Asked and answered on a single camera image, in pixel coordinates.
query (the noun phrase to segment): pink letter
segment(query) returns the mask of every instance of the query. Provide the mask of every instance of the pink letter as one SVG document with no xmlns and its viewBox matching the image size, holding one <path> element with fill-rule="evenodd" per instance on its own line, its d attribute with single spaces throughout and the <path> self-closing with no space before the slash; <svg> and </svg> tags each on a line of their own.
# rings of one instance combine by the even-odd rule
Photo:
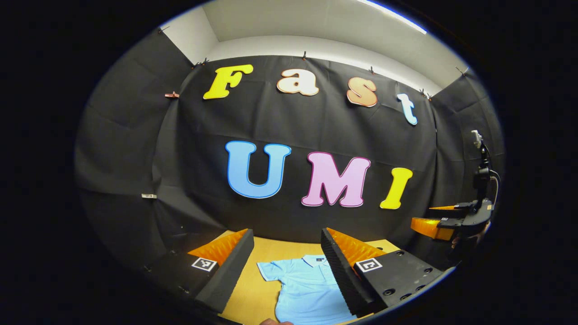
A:
<svg viewBox="0 0 578 325">
<path fill-rule="evenodd" d="M 368 159 L 355 157 L 339 176 L 337 166 L 333 156 L 326 152 L 312 152 L 307 156 L 307 160 L 313 164 L 311 171 L 311 185 L 309 193 L 301 199 L 301 203 L 307 206 L 320 206 L 323 204 L 321 197 L 321 186 L 325 188 L 327 202 L 335 204 L 343 191 L 345 196 L 339 201 L 341 206 L 355 208 L 363 204 L 363 184 L 365 182 L 365 172 L 371 165 Z"/>
</svg>

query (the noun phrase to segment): letter u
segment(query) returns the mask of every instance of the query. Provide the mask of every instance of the letter u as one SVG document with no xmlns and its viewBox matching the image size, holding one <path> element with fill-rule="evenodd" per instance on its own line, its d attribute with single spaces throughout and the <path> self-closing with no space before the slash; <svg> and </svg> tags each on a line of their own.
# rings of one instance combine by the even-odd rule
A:
<svg viewBox="0 0 578 325">
<path fill-rule="evenodd" d="M 249 180 L 249 160 L 251 153 L 257 150 L 256 145 L 246 141 L 231 141 L 225 145 L 229 152 L 227 179 L 233 191 L 244 197 L 268 198 L 277 194 L 283 182 L 285 157 L 291 154 L 291 148 L 272 143 L 263 151 L 269 155 L 269 174 L 265 184 L 256 185 Z"/>
</svg>

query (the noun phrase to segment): yellow letter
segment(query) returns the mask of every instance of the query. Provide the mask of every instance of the yellow letter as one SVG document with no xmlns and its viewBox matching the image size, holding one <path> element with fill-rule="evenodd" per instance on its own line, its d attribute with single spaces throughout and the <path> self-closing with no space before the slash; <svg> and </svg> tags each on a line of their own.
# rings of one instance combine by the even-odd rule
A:
<svg viewBox="0 0 578 325">
<path fill-rule="evenodd" d="M 217 76 L 213 81 L 211 89 L 209 89 L 209 91 L 203 95 L 203 99 L 227 97 L 229 95 L 227 84 L 233 88 L 236 87 L 239 82 L 241 82 L 242 73 L 237 72 L 234 75 L 231 75 L 235 71 L 242 71 L 245 74 L 249 74 L 253 72 L 253 66 L 250 64 L 235 65 L 234 67 L 223 67 L 215 70 L 215 72 L 217 72 Z"/>
<path fill-rule="evenodd" d="M 412 178 L 413 172 L 406 168 L 394 168 L 391 171 L 394 177 L 393 183 L 391 183 L 390 192 L 387 194 L 385 201 L 382 201 L 379 205 L 382 209 L 398 209 L 401 206 L 401 195 L 405 189 L 405 184 L 407 180 Z"/>
<path fill-rule="evenodd" d="M 377 87 L 371 80 L 365 80 L 360 77 L 353 77 L 347 83 L 347 99 L 354 104 L 366 107 L 373 107 L 377 104 L 377 96 L 373 93 Z"/>
<path fill-rule="evenodd" d="M 281 73 L 285 78 L 277 82 L 277 89 L 284 93 L 301 93 L 305 96 L 313 96 L 319 92 L 315 87 L 315 75 L 311 71 L 303 69 L 289 69 Z"/>
</svg>

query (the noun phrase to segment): ceiling light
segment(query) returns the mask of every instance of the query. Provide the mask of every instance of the ceiling light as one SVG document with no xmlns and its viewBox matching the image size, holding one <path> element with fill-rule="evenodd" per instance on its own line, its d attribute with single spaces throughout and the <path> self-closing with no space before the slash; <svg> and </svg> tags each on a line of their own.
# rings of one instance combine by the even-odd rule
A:
<svg viewBox="0 0 578 325">
<path fill-rule="evenodd" d="M 361 3 L 364 3 L 364 4 L 368 5 L 368 6 L 374 7 L 375 9 L 377 9 L 377 10 L 379 10 L 379 11 L 381 11 L 381 12 L 383 12 L 383 13 L 385 13 L 385 14 L 387 14 L 387 15 L 395 18 L 395 19 L 404 22 L 405 24 L 409 25 L 410 27 L 412 27 L 413 29 L 419 31 L 420 33 L 422 33 L 422 34 L 424 34 L 424 35 L 427 33 L 423 28 L 419 27 L 418 25 L 416 25 L 415 23 L 411 22 L 411 21 L 408 20 L 407 18 L 402 17 L 402 16 L 400 16 L 399 14 L 397 14 L 397 13 L 395 13 L 395 12 L 393 12 L 393 11 L 385 8 L 385 7 L 382 7 L 381 5 L 378 5 L 378 4 L 376 4 L 376 3 L 373 3 L 373 2 L 367 1 L 367 0 L 357 0 L 357 1 L 359 1 L 359 2 L 361 2 Z"/>
</svg>

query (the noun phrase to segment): ceiling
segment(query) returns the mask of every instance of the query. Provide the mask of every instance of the ceiling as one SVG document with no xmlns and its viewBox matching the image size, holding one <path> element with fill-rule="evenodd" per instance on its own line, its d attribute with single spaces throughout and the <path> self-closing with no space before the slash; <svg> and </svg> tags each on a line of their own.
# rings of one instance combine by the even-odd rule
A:
<svg viewBox="0 0 578 325">
<path fill-rule="evenodd" d="M 441 88 L 467 67 L 438 41 L 355 0 L 215 0 L 203 9 L 217 39 L 310 36 L 363 47 L 421 73 Z"/>
</svg>

